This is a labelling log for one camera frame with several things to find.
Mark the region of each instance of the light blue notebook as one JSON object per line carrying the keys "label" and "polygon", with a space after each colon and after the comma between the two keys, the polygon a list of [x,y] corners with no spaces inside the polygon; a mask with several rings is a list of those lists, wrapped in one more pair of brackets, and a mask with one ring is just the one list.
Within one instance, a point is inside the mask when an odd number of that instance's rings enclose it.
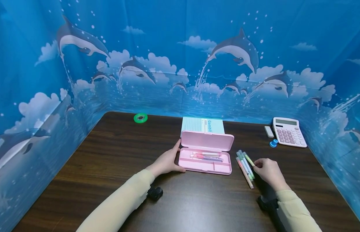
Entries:
{"label": "light blue notebook", "polygon": [[225,134],[223,120],[183,117],[181,131],[199,131]]}

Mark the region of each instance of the green tape roll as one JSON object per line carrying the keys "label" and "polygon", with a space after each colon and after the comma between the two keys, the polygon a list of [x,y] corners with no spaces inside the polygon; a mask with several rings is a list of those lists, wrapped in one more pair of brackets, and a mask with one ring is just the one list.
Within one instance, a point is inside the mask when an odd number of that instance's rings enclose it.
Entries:
{"label": "green tape roll", "polygon": [[139,113],[134,116],[134,122],[136,123],[144,123],[148,120],[148,115],[144,113]]}

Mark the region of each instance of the calculator display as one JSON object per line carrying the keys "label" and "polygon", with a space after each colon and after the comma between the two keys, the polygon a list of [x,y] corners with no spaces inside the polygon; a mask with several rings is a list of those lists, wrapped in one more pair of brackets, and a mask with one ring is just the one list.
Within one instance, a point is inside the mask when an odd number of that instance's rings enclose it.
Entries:
{"label": "calculator display", "polygon": [[275,122],[276,122],[276,123],[282,123],[282,124],[288,124],[288,125],[297,125],[296,122],[286,121],[286,120],[280,120],[280,119],[276,119]]}

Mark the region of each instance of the dark wood surface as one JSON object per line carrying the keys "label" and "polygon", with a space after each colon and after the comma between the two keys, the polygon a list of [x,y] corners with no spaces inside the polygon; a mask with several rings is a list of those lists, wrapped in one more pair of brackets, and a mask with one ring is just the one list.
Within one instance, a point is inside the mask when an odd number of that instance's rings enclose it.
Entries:
{"label": "dark wood surface", "polygon": [[[181,124],[181,118],[149,116],[136,124],[133,114],[105,114],[13,231],[75,231],[105,198],[173,147]],[[360,231],[360,222],[309,149],[273,149],[259,124],[224,122],[224,128],[235,137],[231,175],[187,171],[159,176],[155,185],[163,189],[162,198],[156,203],[147,199],[120,231],[275,231],[256,203],[259,190],[249,189],[234,160],[239,149],[254,160],[278,161],[323,231]]]}

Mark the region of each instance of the left hand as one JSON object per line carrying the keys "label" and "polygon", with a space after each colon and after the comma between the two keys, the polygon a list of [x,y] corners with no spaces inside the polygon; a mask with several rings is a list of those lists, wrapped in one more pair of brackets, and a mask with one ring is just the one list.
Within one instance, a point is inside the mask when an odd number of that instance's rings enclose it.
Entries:
{"label": "left hand", "polygon": [[185,172],[185,169],[183,167],[178,166],[174,163],[176,153],[180,151],[180,142],[181,139],[176,142],[175,146],[172,149],[161,154],[161,156],[158,157],[158,159],[153,164],[148,166],[146,170],[150,171],[153,176],[155,176],[155,178],[157,178],[157,176],[159,176],[160,174],[169,173],[171,171]]}

